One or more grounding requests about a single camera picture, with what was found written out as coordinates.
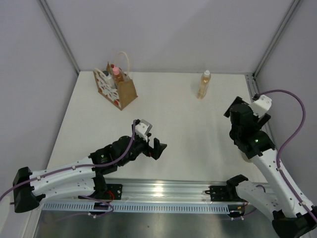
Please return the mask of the right side aluminium rail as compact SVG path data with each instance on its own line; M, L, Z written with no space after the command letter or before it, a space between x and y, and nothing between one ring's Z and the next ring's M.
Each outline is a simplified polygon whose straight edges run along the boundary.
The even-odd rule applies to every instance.
M251 109L254 110L254 115L258 116L260 119L264 119L265 114L268 114L269 109L272 106L272 99L270 99L266 95L260 95L259 87L257 85L257 82L254 78L254 76L251 73L247 73L245 75L250 98L251 98ZM270 128L270 125L268 122L264 122L264 131L268 134L270 139L273 142L273 145L275 146L275 158L274 158L274 163L275 165L279 165L279 162L277 162L277 148L275 141L273 139L272 131Z

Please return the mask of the amber liquid clear bottle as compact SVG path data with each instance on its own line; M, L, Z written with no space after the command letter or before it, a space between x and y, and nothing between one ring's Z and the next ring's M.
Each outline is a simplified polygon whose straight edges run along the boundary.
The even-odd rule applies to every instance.
M202 74L199 90L197 93L198 99L203 99L205 97L210 80L211 80L211 73L209 70L205 70L204 73Z

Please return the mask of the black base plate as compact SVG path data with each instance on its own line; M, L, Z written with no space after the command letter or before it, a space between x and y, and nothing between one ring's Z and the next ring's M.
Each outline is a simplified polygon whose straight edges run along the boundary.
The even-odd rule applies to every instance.
M235 189L224 185L211 185L209 190L204 191L205 194L210 196L212 202L243 202Z
M107 184L107 190L95 191L92 195L88 195L88 197L99 200L121 200L122 189L122 184Z

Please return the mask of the white bottle black cap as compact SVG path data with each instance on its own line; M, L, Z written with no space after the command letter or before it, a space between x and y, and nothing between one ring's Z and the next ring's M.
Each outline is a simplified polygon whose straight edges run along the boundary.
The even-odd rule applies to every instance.
M103 71L103 73L106 76L105 82L109 84L111 88L116 89L116 85L112 75L107 70Z

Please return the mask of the pink capped small bottle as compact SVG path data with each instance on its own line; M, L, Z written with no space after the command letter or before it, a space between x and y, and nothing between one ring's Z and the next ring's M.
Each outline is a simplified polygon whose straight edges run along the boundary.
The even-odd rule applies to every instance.
M123 74L122 74L122 72L121 72L119 67L114 66L112 68L112 74L113 74L114 81L115 81L116 84L118 84L119 82L124 81Z

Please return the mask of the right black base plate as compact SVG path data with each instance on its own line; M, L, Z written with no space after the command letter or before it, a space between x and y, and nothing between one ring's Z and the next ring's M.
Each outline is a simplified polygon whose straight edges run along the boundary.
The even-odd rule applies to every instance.
M212 202L243 202L235 189L224 185L211 185L209 190L204 191L205 194L210 196Z

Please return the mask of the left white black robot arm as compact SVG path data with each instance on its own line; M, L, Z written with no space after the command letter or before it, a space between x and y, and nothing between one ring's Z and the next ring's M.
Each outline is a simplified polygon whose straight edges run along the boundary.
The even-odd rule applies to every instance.
M122 136L84 159L56 171L20 168L12 185L14 211L28 212L51 199L85 196L114 199L114 193L108 188L105 175L135 161L141 154L157 160L166 148L167 144L160 143L157 138L151 147L148 141L138 135Z

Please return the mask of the left aluminium frame post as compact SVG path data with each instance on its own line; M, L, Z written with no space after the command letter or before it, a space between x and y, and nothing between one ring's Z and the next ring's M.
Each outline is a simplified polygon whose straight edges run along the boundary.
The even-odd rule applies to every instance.
M39 5L39 7L41 8L42 13L44 14L50 28L52 29L56 39L58 40L63 53L65 54L65 56L67 57L68 61L70 62L73 70L76 72L77 75L79 75L80 73L80 67L72 53L72 50L54 16L54 13L52 12L48 1L47 0L37 0L37 3Z

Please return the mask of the right aluminium frame post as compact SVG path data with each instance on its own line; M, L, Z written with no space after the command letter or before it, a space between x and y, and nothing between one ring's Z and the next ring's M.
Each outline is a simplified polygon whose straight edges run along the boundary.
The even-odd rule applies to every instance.
M290 25L293 17L299 10L303 0L292 0L289 7L287 8L281 22L279 23L276 31L274 32L269 45L264 51L263 56L261 57L259 63L257 64L255 71L253 73L253 78L256 79L260 74L261 70L269 60L270 56L274 52L275 48L277 47L279 41L281 40L283 34L286 32L288 26Z

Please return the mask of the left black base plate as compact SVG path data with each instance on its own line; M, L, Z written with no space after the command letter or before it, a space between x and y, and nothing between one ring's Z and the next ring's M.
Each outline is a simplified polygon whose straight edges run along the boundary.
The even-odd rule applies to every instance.
M121 200L122 189L122 184L107 184L107 190L95 191L92 195L88 195L88 197L99 200Z

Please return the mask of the aluminium frame post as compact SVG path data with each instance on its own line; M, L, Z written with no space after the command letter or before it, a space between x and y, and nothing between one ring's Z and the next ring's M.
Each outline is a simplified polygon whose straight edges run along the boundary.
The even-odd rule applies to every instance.
M39 5L39 7L41 8L42 13L44 14L50 28L52 29L56 39L58 40L63 53L65 54L65 56L67 57L68 61L70 62L73 70L76 72L77 75L79 75L80 73L80 67L72 53L72 50L54 16L54 13L52 12L48 1L47 0L37 0L37 3Z
M255 71L253 73L253 78L256 79L260 74L261 70L269 60L270 56L274 52L275 48L277 47L279 41L281 40L283 34L286 32L288 26L290 25L293 17L299 10L303 0L292 0L289 7L287 8L281 22L279 23L276 31L274 32L269 45L264 51L263 56L261 57L259 63L257 64Z

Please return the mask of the aluminium mounting rail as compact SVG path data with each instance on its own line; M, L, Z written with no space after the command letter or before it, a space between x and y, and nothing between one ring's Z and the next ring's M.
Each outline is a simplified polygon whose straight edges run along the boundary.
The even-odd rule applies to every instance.
M120 202L150 202L150 203L200 203L209 202L210 196L204 191L211 185L225 185L225 182L208 181L167 181L167 180L142 180L107 178L107 184L122 184ZM80 198L92 195L96 185L92 179L78 179L70 183L55 184L39 181L32 185L32 193L43 202L67 198Z

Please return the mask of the brown canvas tote bag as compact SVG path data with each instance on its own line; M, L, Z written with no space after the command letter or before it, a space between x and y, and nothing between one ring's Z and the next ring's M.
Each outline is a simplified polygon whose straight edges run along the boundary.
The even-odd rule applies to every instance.
M121 55L124 55L126 58L127 69L125 71L122 70L118 65L119 57ZM114 62L107 63L105 70L107 70L112 75L112 77L112 68L114 66L120 68L124 78L124 81L119 82L118 84L115 83L116 89L111 88L110 85L105 82L106 76L104 75L102 70L95 68L93 70L93 75L98 92L108 101L110 101L114 106L116 106L119 110L123 110L138 97L135 84L130 77L130 60L126 52L118 52L114 59Z

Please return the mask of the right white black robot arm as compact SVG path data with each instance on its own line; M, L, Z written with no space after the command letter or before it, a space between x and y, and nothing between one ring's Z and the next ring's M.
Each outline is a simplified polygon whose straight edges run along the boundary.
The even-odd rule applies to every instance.
M245 176L227 181L226 196L250 202L272 223L280 238L299 238L317 227L317 208L302 193L279 160L275 144L262 131L270 119L267 114L272 100L259 96L251 104L236 97L224 116L230 118L230 138L235 146L265 177L275 196L256 187Z

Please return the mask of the cream capped white bottle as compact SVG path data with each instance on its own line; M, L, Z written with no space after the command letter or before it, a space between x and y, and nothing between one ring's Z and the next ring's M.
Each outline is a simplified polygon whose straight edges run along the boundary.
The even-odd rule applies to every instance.
M242 159L243 159L245 162L247 162L247 163L250 163L250 162L251 162L250 159L246 156L245 153L241 153L241 156L242 156Z

